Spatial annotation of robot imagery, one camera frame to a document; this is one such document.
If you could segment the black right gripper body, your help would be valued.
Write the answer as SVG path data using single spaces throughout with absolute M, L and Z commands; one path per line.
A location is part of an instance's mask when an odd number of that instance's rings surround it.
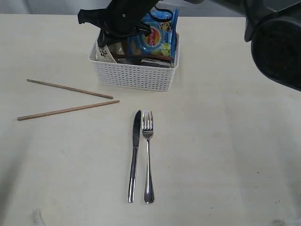
M 150 34 L 150 26 L 142 19 L 157 3 L 157 0 L 111 1 L 104 13 L 105 32 L 118 38 Z

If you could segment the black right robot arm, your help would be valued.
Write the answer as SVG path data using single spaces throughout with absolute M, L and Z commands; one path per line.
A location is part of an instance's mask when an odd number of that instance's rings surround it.
M 219 4 L 245 16 L 245 41 L 251 43 L 259 71 L 274 82 L 300 90 L 300 1 L 286 0 L 278 9 L 262 0 L 221 0 Z M 113 0 L 106 8 L 78 12 L 80 24 L 90 23 L 100 29 L 100 47 L 149 35 L 146 18 L 164 24 L 175 17 L 175 11 L 158 8 L 155 0 Z

